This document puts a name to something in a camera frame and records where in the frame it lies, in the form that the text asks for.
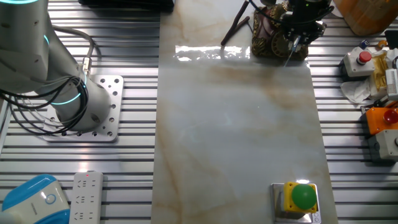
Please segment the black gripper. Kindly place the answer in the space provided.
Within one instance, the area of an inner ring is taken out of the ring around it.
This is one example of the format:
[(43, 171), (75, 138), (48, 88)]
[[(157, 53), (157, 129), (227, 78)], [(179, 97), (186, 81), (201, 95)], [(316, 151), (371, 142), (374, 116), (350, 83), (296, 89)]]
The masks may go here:
[(281, 16), (284, 38), (289, 42), (291, 52), (307, 52), (307, 44), (319, 38), (325, 28), (317, 21), (326, 16), (326, 0), (283, 1), (285, 14)]

